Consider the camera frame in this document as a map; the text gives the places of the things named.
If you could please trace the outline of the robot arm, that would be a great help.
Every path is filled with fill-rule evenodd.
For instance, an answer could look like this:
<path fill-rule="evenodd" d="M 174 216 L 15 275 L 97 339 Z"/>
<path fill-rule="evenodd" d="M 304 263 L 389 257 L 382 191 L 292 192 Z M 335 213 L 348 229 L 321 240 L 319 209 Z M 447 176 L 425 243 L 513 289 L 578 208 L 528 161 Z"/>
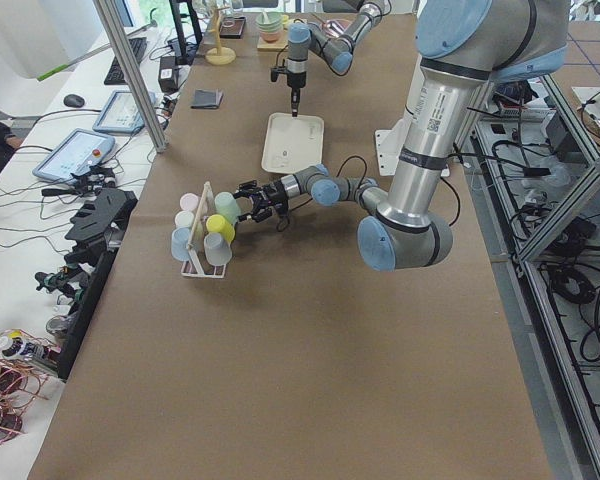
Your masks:
<path fill-rule="evenodd" d="M 278 75 L 286 76 L 293 117 L 298 116 L 301 89 L 306 86 L 309 52 L 321 58 L 335 74 L 346 75 L 357 44 L 391 12 L 392 6 L 390 1 L 358 1 L 356 8 L 355 19 L 337 38 L 328 37 L 316 24 L 289 26 L 286 64 L 271 69 L 271 80 L 275 82 Z"/>
<path fill-rule="evenodd" d="M 310 166 L 266 185 L 241 184 L 236 196 L 252 208 L 239 220 L 287 217 L 290 200 L 303 194 L 324 206 L 353 201 L 366 211 L 357 242 L 368 266 L 393 271 L 441 262 L 453 235 L 429 205 L 475 90 L 558 70 L 569 9 L 566 1 L 428 2 L 415 32 L 424 82 L 390 188 Z"/>

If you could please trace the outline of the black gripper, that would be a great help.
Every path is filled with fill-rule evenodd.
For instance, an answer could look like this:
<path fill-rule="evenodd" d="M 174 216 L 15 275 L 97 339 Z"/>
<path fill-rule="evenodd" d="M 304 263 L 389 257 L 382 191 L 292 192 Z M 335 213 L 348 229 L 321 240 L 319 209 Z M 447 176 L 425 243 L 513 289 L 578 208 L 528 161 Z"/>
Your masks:
<path fill-rule="evenodd" d="M 291 88 L 291 105 L 298 106 L 301 99 L 301 89 L 306 86 L 306 73 L 287 73 L 287 85 Z"/>
<path fill-rule="evenodd" d="M 250 220 L 260 223 L 271 217 L 273 212 L 280 218 L 286 216 L 286 191 L 281 181 L 259 186 L 256 180 L 250 180 L 239 184 L 233 197 L 248 198 L 252 202 L 252 211 L 239 215 L 239 222 Z"/>

